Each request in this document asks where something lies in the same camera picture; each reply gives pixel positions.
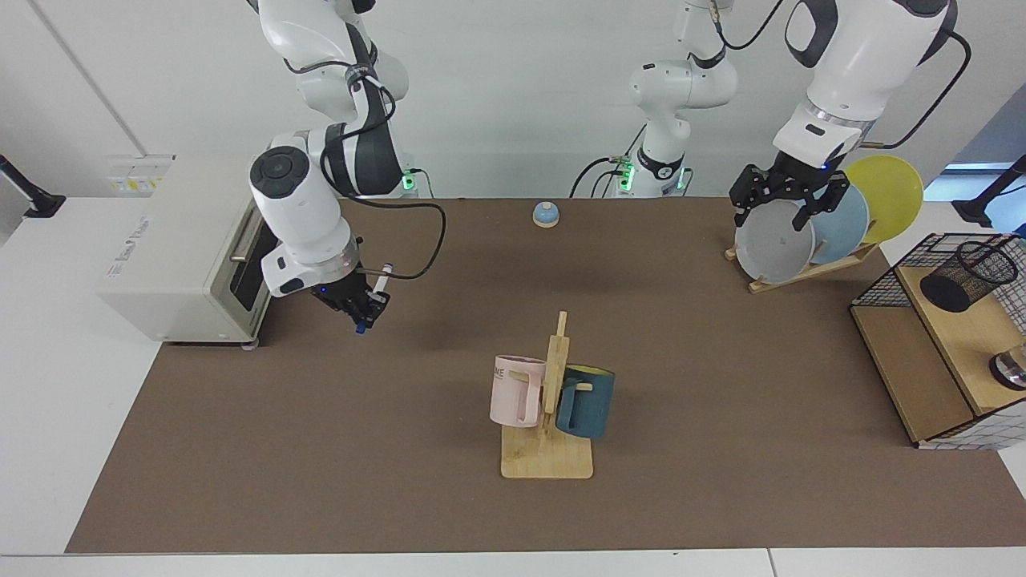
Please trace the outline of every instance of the pink mug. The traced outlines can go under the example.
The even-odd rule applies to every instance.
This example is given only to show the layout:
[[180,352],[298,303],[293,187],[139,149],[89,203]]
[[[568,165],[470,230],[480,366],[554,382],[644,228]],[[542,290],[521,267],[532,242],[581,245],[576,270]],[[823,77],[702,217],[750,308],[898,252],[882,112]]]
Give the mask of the pink mug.
[[544,360],[497,356],[491,381],[491,420],[521,429],[538,426],[544,379]]

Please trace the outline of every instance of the black cable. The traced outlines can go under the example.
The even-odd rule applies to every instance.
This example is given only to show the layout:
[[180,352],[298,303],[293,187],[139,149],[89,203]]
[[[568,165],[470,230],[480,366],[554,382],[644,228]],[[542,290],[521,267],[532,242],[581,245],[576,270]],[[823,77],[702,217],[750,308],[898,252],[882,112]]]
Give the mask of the black cable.
[[[438,210],[438,215],[441,217],[441,231],[438,234],[438,243],[435,245],[435,251],[434,251],[434,253],[431,254],[431,259],[428,260],[428,264],[425,265],[424,268],[421,269],[420,272],[418,272],[417,274],[412,274],[412,275],[404,275],[404,274],[396,274],[394,272],[388,272],[388,273],[386,273],[384,271],[370,271],[370,272],[373,272],[374,274],[381,274],[382,276],[387,276],[389,278],[394,278],[396,280],[417,280],[418,278],[421,278],[422,276],[424,276],[425,274],[427,274],[429,270],[431,270],[431,267],[434,266],[435,261],[438,259],[439,253],[441,253],[441,251],[442,251],[442,245],[445,243],[445,231],[448,228],[448,223],[447,223],[447,219],[446,219],[446,216],[445,216],[445,209],[442,208],[441,206],[439,206],[438,204],[435,204],[434,202],[411,202],[409,204],[382,204],[380,202],[372,202],[370,200],[364,200],[364,199],[359,198],[359,197],[357,197],[355,195],[347,194],[347,193],[339,190],[339,186],[334,182],[334,179],[331,178],[331,175],[329,175],[328,171],[327,171],[327,156],[325,155],[325,152],[327,151],[327,149],[330,147],[331,144],[343,143],[343,142],[345,142],[348,139],[351,139],[351,138],[354,138],[354,137],[358,137],[360,134],[363,134],[363,133],[369,132],[371,130],[378,129],[378,128],[384,126],[385,124],[387,124],[388,121],[391,120],[392,117],[395,115],[395,111],[396,111],[396,108],[397,108],[397,105],[396,105],[396,102],[395,102],[395,97],[393,97],[392,92],[389,91],[389,89],[386,88],[385,86],[378,86],[378,87],[379,87],[379,89],[381,89],[382,93],[384,93],[386,97],[388,97],[389,101],[391,102],[391,104],[392,104],[391,110],[388,112],[388,114],[385,115],[385,117],[383,119],[379,120],[378,122],[374,122],[373,124],[370,124],[368,126],[364,126],[364,127],[359,128],[357,130],[353,130],[351,132],[346,132],[346,133],[340,136],[338,139],[336,139],[332,143],[325,143],[324,144],[324,150],[321,151],[321,155],[320,155],[320,169],[321,169],[321,174],[324,176],[324,180],[327,181],[327,184],[330,185],[332,189],[334,189],[339,194],[341,194],[346,199],[352,200],[353,202],[356,202],[357,204],[362,204],[364,206],[369,206],[371,208],[383,208],[383,209],[388,209],[388,210],[404,210],[404,209],[407,209],[407,208],[433,208],[435,210]],[[426,177],[428,177],[428,189],[430,190],[431,189],[431,177],[428,176],[427,171],[425,171],[422,168],[416,168],[416,170],[424,172],[424,175]]]
[[[644,133],[644,129],[647,127],[648,124],[641,125],[641,128],[638,130],[638,133],[634,136],[634,140],[631,141],[630,146],[627,147],[627,152],[624,153],[624,156],[630,157],[631,152],[634,150],[634,145],[638,144],[638,141],[641,140],[641,134]],[[609,185],[611,184],[613,184],[613,177],[610,176],[609,180],[605,181],[605,189],[602,191],[602,198],[605,198],[605,195],[609,194]]]
[[427,170],[425,170],[424,168],[410,168],[409,174],[424,175],[424,178],[428,179],[428,194],[431,195],[431,198],[435,197],[435,189],[431,186],[431,175],[429,175]]
[[347,62],[342,62],[342,61],[326,61],[326,62],[313,64],[313,65],[307,66],[307,67],[303,67],[303,68],[293,68],[292,67],[292,63],[290,63],[287,60],[285,60],[285,67],[288,69],[288,72],[291,72],[292,74],[306,74],[308,72],[313,72],[315,70],[320,70],[322,68],[327,68],[329,66],[342,66],[342,67],[345,67],[345,68],[350,68],[353,65],[351,65],[351,64],[349,64]]
[[345,141],[347,139],[351,139],[353,137],[359,137],[360,134],[364,134],[366,132],[369,132],[370,130],[377,130],[378,128],[381,128],[385,124],[388,124],[388,121],[392,120],[392,117],[395,116],[395,111],[398,108],[398,105],[395,102],[395,97],[392,95],[392,91],[389,90],[388,88],[386,88],[384,85],[383,86],[379,86],[378,89],[381,90],[383,94],[385,94],[386,97],[388,97],[388,100],[389,100],[389,102],[392,105],[391,108],[388,111],[388,114],[385,115],[385,118],[382,118],[381,120],[379,120],[378,122],[374,122],[373,124],[371,124],[369,126],[364,126],[362,128],[358,128],[356,130],[353,130],[352,132],[346,132],[345,134],[342,134],[338,139],[339,143],[341,143],[341,142],[343,142],[343,141]]
[[936,101],[934,101],[934,105],[930,107],[930,110],[928,110],[926,113],[922,115],[922,118],[920,118],[919,121],[916,122],[915,126],[912,126],[912,129],[909,130],[908,133],[906,133],[900,141],[891,145],[877,145],[872,143],[866,143],[869,146],[863,146],[863,148],[869,148],[873,150],[894,150],[900,147],[901,145],[907,143],[909,139],[914,137],[915,133],[919,131],[919,128],[921,128],[922,125],[926,123],[926,120],[930,119],[930,116],[934,114],[934,111],[937,110],[937,108],[941,106],[941,103],[944,102],[944,99],[947,98],[948,92],[950,92],[951,89],[955,87],[955,84],[958,83],[958,80],[961,79],[962,74],[965,73],[965,69],[969,68],[970,63],[973,61],[973,47],[970,46],[969,40],[965,40],[965,38],[963,38],[962,35],[958,34],[953,30],[942,28],[941,32],[946,34],[948,38],[951,38],[954,41],[961,44],[962,49],[965,51],[965,60],[962,61],[962,65],[958,69],[958,72],[956,72],[954,77],[951,78],[951,81],[948,82],[947,87],[944,88],[944,91],[941,92],[941,95],[938,97]]
[[434,202],[410,202],[409,204],[382,204],[381,202],[372,202],[370,200],[364,200],[363,198],[360,198],[352,194],[344,193],[341,190],[339,190],[339,187],[338,185],[336,185],[334,180],[331,178],[330,175],[328,175],[327,167],[324,165],[324,155],[321,155],[321,174],[324,175],[324,180],[327,181],[327,184],[331,185],[332,189],[338,191],[339,194],[341,194],[344,198],[352,200],[357,204],[362,204],[364,206],[369,206],[371,208],[383,208],[387,210],[404,210],[407,208],[433,208],[435,210],[438,210],[438,215],[441,217],[441,222],[442,222],[441,231],[438,233],[438,243],[435,245],[435,251],[434,253],[431,254],[431,259],[428,260],[428,264],[425,265],[423,269],[421,269],[421,272],[413,275],[396,274],[394,272],[386,273],[384,271],[370,271],[370,272],[373,272],[374,274],[380,274],[381,276],[394,278],[396,280],[417,280],[418,278],[427,274],[429,270],[431,270],[431,267],[434,266],[435,261],[438,259],[438,254],[441,253],[442,251],[442,245],[445,243],[445,231],[448,228],[448,224],[444,208],[442,208],[438,204],[435,204]]
[[[595,198],[595,193],[598,192],[598,185],[602,184],[602,179],[604,177],[609,177],[609,182],[611,183],[613,177],[623,176],[623,175],[624,175],[623,170],[606,170],[605,172],[599,175],[598,178],[595,179],[595,184],[591,187],[591,198]],[[606,184],[605,188],[606,191],[608,191],[609,185]],[[602,193],[602,198],[605,198],[605,194],[606,194],[605,192]]]
[[997,196],[1008,196],[1008,195],[1012,194],[1013,192],[1019,192],[1020,190],[1023,190],[1024,188],[1026,188],[1026,185],[1014,188],[1012,190],[1007,190],[1007,191],[1002,192],[1001,194],[998,194]]
[[616,158],[610,158],[610,157],[606,156],[606,157],[603,157],[603,158],[598,158],[596,160],[593,160],[591,162],[591,164],[588,164],[587,166],[585,166],[585,169],[581,170],[581,174],[578,175],[577,180],[574,181],[574,188],[570,189],[570,198],[574,198],[574,195],[577,194],[577,187],[581,185],[581,181],[584,180],[584,178],[588,175],[588,172],[590,172],[592,168],[594,168],[595,166],[598,166],[602,162],[616,163],[617,159]]
[[369,206],[371,208],[384,208],[387,210],[404,210],[406,208],[433,208],[435,210],[438,210],[438,215],[439,217],[441,217],[441,229],[438,232],[438,243],[435,244],[435,251],[431,254],[431,258],[428,260],[428,264],[424,265],[424,268],[421,269],[421,272],[412,275],[404,275],[404,274],[396,274],[394,272],[384,273],[384,271],[367,271],[366,269],[364,269],[365,272],[372,272],[374,274],[384,273],[382,274],[382,276],[387,276],[389,278],[394,278],[396,280],[417,280],[418,278],[421,278],[422,276],[427,274],[429,270],[431,270],[431,267],[434,266],[435,261],[438,260],[438,254],[442,252],[442,245],[445,243],[445,231],[448,229],[448,223],[445,217],[444,208],[442,208],[438,204],[435,204],[434,202],[410,202],[409,204],[382,204],[381,202],[372,202],[370,200],[365,200],[363,198],[359,198],[356,196],[350,196],[350,195],[344,195],[344,196],[349,200],[356,202],[357,204],[362,204],[364,206]]
[[719,5],[717,5],[716,2],[713,1],[712,2],[713,11],[711,13],[712,13],[713,25],[716,27],[716,34],[719,34],[719,39],[723,41],[723,45],[726,46],[727,48],[732,50],[744,50],[745,48],[754,44],[755,41],[759,39],[759,36],[762,36],[762,33],[765,32],[765,29],[767,26],[770,26],[770,23],[773,21],[773,17],[777,15],[777,10],[780,10],[780,7],[783,4],[784,0],[778,0],[777,5],[774,6],[773,10],[770,11],[770,15],[766,16],[766,20],[762,21],[762,26],[760,26],[759,29],[755,32],[755,36],[752,36],[752,38],[748,42],[745,42],[740,46],[735,46],[734,44],[731,44],[729,41],[727,41],[725,36],[723,36],[723,25],[719,22]]

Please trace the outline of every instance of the robotic arm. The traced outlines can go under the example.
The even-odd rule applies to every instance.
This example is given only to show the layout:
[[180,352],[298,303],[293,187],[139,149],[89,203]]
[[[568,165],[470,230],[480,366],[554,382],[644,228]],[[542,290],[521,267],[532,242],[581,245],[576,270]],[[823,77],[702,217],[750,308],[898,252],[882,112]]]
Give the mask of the robotic arm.
[[408,79],[379,51],[360,14],[374,0],[249,0],[268,42],[298,75],[307,104],[334,124],[281,134],[249,174],[256,206],[281,244],[263,261],[275,297],[304,288],[362,333],[384,312],[384,284],[361,272],[359,242],[338,198],[392,192],[404,180],[388,121]]
[[732,188],[737,226],[778,198],[804,201],[795,230],[836,209],[850,186],[837,170],[845,155],[863,144],[895,90],[954,34],[956,18],[956,0],[799,1],[786,40],[815,78],[774,140],[774,165],[749,164]]
[[[724,0],[720,11],[728,14],[733,6],[734,0]],[[630,190],[621,190],[621,196],[653,198],[681,189],[692,133],[681,113],[723,106],[738,92],[738,72],[716,35],[706,0],[681,0],[674,33],[687,60],[646,64],[631,77],[631,94],[647,127],[631,159]]]

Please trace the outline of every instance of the white wall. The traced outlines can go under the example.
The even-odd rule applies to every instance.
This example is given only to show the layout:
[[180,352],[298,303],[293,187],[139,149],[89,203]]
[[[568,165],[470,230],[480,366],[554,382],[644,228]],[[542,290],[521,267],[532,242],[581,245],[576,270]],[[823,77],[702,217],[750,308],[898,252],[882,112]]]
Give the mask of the white wall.
[[1026,154],[1026,84],[987,123],[955,162],[1015,162]]
[[0,151],[54,194],[108,194],[104,157],[135,149],[26,0],[0,14]]
[[[243,0],[37,1],[151,153],[255,153],[278,132],[321,122],[303,106]],[[772,4],[739,2],[727,34],[746,38]],[[412,87],[397,123],[440,195],[545,196],[566,194],[588,160],[626,148],[643,120],[627,93],[631,71],[684,56],[672,38],[676,5],[389,0],[366,20],[378,44],[410,71]],[[1026,3],[962,2],[961,12],[959,31],[974,44],[974,66],[937,117],[900,151],[928,181],[1024,80]],[[774,133],[810,78],[782,42],[785,20],[779,17],[753,48],[732,54],[742,77],[737,100],[690,115],[687,163],[697,168],[696,192],[722,193],[746,163],[772,161]],[[960,59],[952,43],[922,66],[873,137],[903,134]],[[32,86],[25,79],[15,83],[23,90]],[[31,110],[32,104],[23,99],[18,108]],[[94,149],[81,150],[85,139],[77,126],[56,126],[45,138],[94,168],[94,155],[86,154]]]

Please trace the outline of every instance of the wire basket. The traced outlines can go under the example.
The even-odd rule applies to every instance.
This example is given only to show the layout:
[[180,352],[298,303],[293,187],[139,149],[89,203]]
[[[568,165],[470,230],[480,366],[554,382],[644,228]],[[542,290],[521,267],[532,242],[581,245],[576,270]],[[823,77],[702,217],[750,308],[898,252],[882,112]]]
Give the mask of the wire basket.
[[1000,248],[975,240],[959,244],[919,283],[923,296],[946,311],[965,312],[995,288],[1015,282],[1019,267]]

